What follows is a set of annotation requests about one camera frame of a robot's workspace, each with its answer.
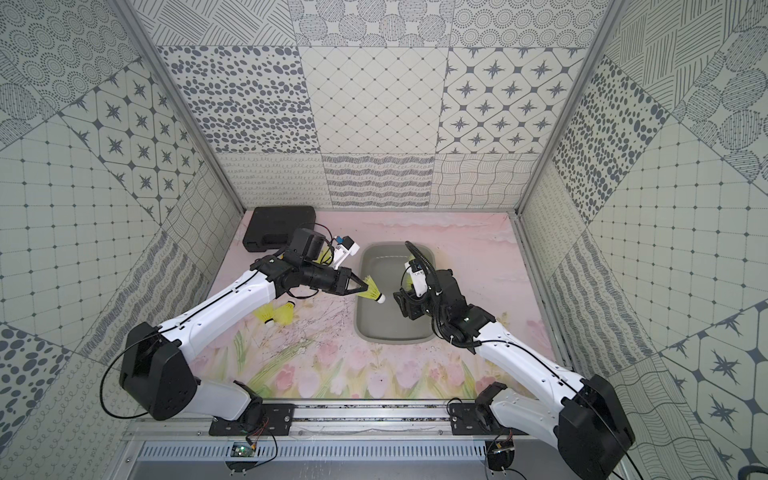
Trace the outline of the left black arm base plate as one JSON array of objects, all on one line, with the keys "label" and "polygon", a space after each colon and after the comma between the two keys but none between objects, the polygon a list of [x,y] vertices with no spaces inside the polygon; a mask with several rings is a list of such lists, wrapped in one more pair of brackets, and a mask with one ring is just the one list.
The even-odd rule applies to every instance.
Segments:
[{"label": "left black arm base plate", "polygon": [[264,403],[264,399],[243,382],[234,381],[249,396],[250,403],[236,420],[213,417],[209,435],[256,436],[269,433],[274,436],[288,436],[293,422],[296,405],[292,403]]}]

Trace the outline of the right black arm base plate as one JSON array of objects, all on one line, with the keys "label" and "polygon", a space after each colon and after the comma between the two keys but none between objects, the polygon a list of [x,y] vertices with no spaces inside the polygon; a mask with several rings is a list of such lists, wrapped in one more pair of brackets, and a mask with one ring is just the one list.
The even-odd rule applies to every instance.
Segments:
[{"label": "right black arm base plate", "polygon": [[506,389],[506,384],[493,382],[474,401],[450,399],[446,403],[446,412],[452,434],[455,436],[472,436],[514,433],[514,429],[503,426],[491,411],[491,401]]}]

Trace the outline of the grey plastic storage box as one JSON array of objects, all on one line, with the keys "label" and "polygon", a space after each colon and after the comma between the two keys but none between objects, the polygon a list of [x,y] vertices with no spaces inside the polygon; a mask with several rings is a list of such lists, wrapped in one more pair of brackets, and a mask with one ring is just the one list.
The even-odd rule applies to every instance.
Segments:
[{"label": "grey plastic storage box", "polygon": [[371,276],[385,296],[383,303],[357,297],[354,327],[362,339],[372,343],[408,345],[435,337],[429,317],[422,316],[417,320],[404,317],[393,298],[393,293],[405,285],[402,274],[409,258],[406,246],[396,242],[372,244],[362,252],[359,276]]}]

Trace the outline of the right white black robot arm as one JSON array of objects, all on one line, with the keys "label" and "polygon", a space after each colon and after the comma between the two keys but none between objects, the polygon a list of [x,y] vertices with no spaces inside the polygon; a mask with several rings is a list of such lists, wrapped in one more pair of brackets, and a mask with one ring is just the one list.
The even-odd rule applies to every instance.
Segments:
[{"label": "right white black robot arm", "polygon": [[525,400],[499,382],[485,388],[475,401],[482,422],[547,443],[581,479],[614,475],[635,434],[607,379],[585,378],[536,352],[468,303],[451,271],[409,262],[404,274],[410,280],[394,295],[404,317],[430,317],[439,338],[493,363],[532,393]]}]

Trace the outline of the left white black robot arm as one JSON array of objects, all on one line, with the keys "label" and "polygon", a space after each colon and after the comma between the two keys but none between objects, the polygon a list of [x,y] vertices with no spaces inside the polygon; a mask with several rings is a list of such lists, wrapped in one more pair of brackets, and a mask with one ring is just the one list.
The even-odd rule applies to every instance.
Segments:
[{"label": "left white black robot arm", "polygon": [[158,326],[142,322],[127,336],[119,386],[157,421],[180,413],[205,414],[253,431],[262,423],[262,398],[246,384],[201,380],[191,363],[246,314],[306,286],[336,296],[371,293],[372,285],[347,267],[275,255],[255,261],[224,290]]}]

